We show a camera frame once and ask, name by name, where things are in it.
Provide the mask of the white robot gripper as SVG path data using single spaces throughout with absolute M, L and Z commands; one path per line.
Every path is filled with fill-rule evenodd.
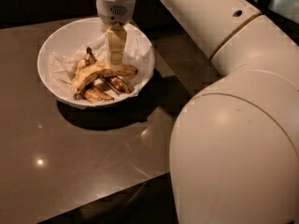
M 107 56 L 112 66 L 122 64 L 127 39 L 124 29 L 133 17 L 135 0 L 96 0 L 102 30 L 107 30 Z

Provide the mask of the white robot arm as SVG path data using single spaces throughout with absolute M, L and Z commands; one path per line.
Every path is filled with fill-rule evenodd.
M 298 47 L 246 0 L 160 0 L 223 78 L 170 142 L 179 224 L 299 224 Z

